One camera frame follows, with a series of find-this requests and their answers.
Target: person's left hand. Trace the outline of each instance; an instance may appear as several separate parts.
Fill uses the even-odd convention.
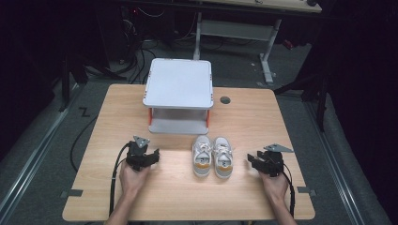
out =
[[[126,161],[122,162],[120,170],[120,183],[122,185],[123,195],[125,198],[133,200],[143,187],[146,177],[150,171],[150,167],[144,167],[141,171],[136,172]]]

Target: sneaker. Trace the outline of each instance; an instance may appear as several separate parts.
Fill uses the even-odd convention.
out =
[[[192,145],[193,171],[199,177],[208,176],[211,165],[211,141],[206,135],[196,138]]]
[[[228,140],[223,137],[214,140],[213,157],[217,176],[222,179],[230,177],[234,164],[232,161],[232,149]]]

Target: forearm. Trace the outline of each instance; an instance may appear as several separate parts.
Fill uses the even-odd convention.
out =
[[[280,225],[297,224],[283,200],[271,201],[271,206]]]
[[[117,202],[114,212],[105,222],[106,225],[126,225],[129,220],[130,211],[135,200],[135,195],[122,195]]]

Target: background desk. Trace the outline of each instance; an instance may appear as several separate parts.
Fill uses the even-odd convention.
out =
[[[143,104],[145,87],[114,84],[108,90],[97,124],[73,189],[81,197],[69,197],[63,218],[68,221],[105,220],[109,212],[112,170],[121,147],[133,135],[150,139],[148,153],[161,150],[130,215],[131,220],[259,220],[274,218],[263,184],[246,160],[247,154],[270,143],[292,148],[274,94],[266,89],[214,88],[208,136],[224,136],[234,151],[234,171],[221,180],[214,170],[206,178],[192,171],[191,145],[195,135],[152,134],[148,110]],[[230,97],[231,103],[220,103]],[[296,187],[305,187],[295,154],[283,154]],[[117,179],[115,199],[120,196]],[[289,204],[290,195],[286,195]],[[314,208],[308,193],[296,195],[296,219],[311,219]]]

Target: round black hole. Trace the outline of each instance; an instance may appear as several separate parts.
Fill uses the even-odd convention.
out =
[[[231,98],[229,98],[229,97],[221,97],[220,98],[220,102],[222,104],[229,104],[231,102]]]

